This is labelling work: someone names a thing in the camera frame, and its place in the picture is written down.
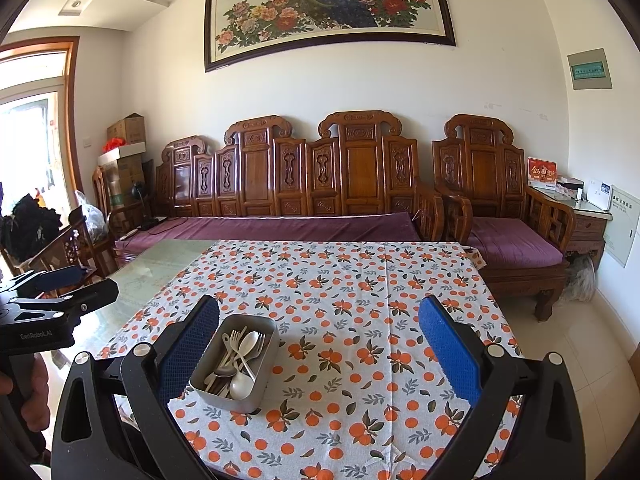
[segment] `picture frame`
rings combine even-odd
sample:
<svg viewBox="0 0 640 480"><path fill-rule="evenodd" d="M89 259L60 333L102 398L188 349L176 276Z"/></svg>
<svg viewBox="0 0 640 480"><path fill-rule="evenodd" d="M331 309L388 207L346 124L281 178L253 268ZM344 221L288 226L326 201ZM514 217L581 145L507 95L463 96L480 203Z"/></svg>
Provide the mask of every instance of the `picture frame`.
<svg viewBox="0 0 640 480"><path fill-rule="evenodd" d="M206 0L205 72L348 41L456 45L446 0Z"/></svg>

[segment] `blue textured pad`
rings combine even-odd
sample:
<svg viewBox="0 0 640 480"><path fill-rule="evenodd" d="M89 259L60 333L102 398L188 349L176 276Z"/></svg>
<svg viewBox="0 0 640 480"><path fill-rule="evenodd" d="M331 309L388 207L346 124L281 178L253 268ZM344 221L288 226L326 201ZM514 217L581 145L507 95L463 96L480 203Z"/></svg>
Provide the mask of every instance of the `blue textured pad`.
<svg viewBox="0 0 640 480"><path fill-rule="evenodd" d="M211 298L200 307L190 325L182 330L178 340L160 364L158 400L161 405L166 405L169 399L175 399L182 394L218 328L219 320L218 302Z"/></svg>
<svg viewBox="0 0 640 480"><path fill-rule="evenodd" d="M420 328L442 366L453 391L475 406L480 398L480 370L453 329L454 321L440 308L435 296L420 302Z"/></svg>

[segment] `plastic bag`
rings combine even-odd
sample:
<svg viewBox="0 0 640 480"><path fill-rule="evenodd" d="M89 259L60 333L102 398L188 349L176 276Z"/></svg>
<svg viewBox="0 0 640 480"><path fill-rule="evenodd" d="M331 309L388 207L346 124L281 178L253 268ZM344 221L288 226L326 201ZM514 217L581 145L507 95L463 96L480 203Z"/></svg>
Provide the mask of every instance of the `plastic bag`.
<svg viewBox="0 0 640 480"><path fill-rule="evenodd" d="M596 292L596 273L589 256L578 256L567 269L567 280L559 301L591 301Z"/></svg>
<svg viewBox="0 0 640 480"><path fill-rule="evenodd" d="M102 211L95 205L89 204L84 194L78 190L76 190L76 200L82 206L82 214L85 218L84 223L86 224L86 230L89 231L91 241L97 242L102 238L106 238L109 231Z"/></svg>

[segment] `floral tablecloth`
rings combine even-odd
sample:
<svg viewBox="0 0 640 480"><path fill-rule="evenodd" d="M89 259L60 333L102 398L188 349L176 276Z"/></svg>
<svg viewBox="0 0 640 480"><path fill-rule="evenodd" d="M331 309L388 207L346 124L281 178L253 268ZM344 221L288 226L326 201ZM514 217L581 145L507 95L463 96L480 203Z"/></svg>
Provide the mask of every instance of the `floral tablecloth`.
<svg viewBox="0 0 640 480"><path fill-rule="evenodd" d="M169 403L200 457L245 479L425 475L469 410L418 326L425 295L436 295L486 344L520 354L459 245L222 240L165 286L101 356L155 340L202 294L218 299L222 317L273 318L282 340L256 412L211 407L190 386ZM478 474L500 459L517 411L511 400Z"/></svg>

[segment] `metal bolt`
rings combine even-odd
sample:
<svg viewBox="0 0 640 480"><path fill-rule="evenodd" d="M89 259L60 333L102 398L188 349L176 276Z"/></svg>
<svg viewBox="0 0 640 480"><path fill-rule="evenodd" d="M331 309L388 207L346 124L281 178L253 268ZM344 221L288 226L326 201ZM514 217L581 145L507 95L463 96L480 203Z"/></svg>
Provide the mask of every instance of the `metal bolt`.
<svg viewBox="0 0 640 480"><path fill-rule="evenodd" d="M88 360L89 360L89 354L87 352L80 352L76 356L76 364L78 365L83 365Z"/></svg>
<svg viewBox="0 0 640 480"><path fill-rule="evenodd" d="M150 350L151 350L151 345L149 345L148 343L141 343L134 347L133 355L138 357L144 357L149 353Z"/></svg>
<svg viewBox="0 0 640 480"><path fill-rule="evenodd" d="M500 345L489 345L486 349L491 357L502 357L504 355L504 348Z"/></svg>
<svg viewBox="0 0 640 480"><path fill-rule="evenodd" d="M562 356L560 354L555 353L555 352L551 352L551 354L549 354L549 361L551 362L551 364L561 365L562 364Z"/></svg>

